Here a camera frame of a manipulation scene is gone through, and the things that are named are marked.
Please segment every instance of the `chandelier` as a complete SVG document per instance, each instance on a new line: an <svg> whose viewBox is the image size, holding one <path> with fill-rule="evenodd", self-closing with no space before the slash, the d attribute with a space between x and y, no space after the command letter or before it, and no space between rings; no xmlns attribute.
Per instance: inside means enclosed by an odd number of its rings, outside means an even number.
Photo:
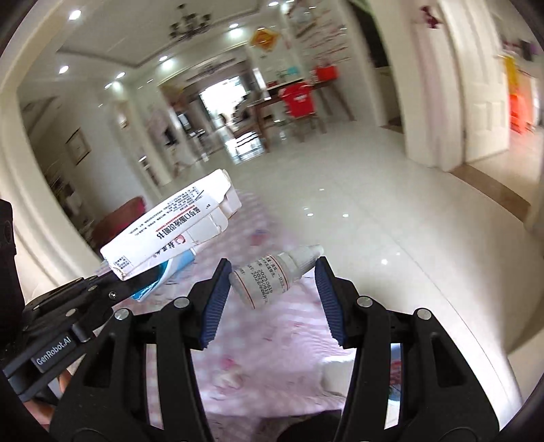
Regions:
<svg viewBox="0 0 544 442"><path fill-rule="evenodd" d="M177 7L181 10L181 20L170 25L170 38L177 41L190 40L198 34L203 34L209 29L212 14L204 14L199 19L196 14L185 14L185 4Z"/></svg>

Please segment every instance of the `picture frame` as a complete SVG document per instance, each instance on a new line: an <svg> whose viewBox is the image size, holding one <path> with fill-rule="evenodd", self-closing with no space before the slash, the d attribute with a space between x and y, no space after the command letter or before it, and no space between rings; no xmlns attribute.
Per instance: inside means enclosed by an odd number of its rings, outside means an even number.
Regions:
<svg viewBox="0 0 544 442"><path fill-rule="evenodd" d="M307 0L296 0L287 16L293 29L295 38L300 38L317 25L317 18Z"/></svg>
<svg viewBox="0 0 544 442"><path fill-rule="evenodd" d="M66 148L75 165L78 165L89 153L91 153L91 148L89 147L89 144L87 144L81 128L76 130L68 139Z"/></svg>

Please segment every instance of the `white door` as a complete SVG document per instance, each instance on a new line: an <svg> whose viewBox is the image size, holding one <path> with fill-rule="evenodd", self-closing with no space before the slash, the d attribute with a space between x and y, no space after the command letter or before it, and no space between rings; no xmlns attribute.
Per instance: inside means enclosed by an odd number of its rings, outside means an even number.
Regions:
<svg viewBox="0 0 544 442"><path fill-rule="evenodd" d="M499 36L485 0L439 0L465 101L465 161L508 149L510 104Z"/></svg>

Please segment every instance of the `eye drop bottle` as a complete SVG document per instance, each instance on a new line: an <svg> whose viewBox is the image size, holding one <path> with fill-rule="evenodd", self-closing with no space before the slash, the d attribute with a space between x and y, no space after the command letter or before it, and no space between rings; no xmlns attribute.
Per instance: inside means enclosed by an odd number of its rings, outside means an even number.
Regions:
<svg viewBox="0 0 544 442"><path fill-rule="evenodd" d="M323 252L323 247L317 244L266 255L236 269L228 278L244 304L258 309L289 290L316 265Z"/></svg>

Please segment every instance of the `pink tablecloth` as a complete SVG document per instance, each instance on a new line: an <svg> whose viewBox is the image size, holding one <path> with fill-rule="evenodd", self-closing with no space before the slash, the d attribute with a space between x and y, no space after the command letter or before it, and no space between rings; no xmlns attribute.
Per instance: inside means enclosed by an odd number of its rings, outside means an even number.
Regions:
<svg viewBox="0 0 544 442"><path fill-rule="evenodd" d="M240 193L242 208L228 229L144 302L126 300L135 314L159 310L186 296L192 285L208 279L222 257L242 266L267 253L298 244L282 231L258 199ZM193 363L212 432L220 441L275 440L290 419L343 407L344 398L321 388L321 361L351 354L331 337L313 272L306 274L278 301L250 310L232 289L217 335ZM161 426L154 347L147 352L150 420Z"/></svg>

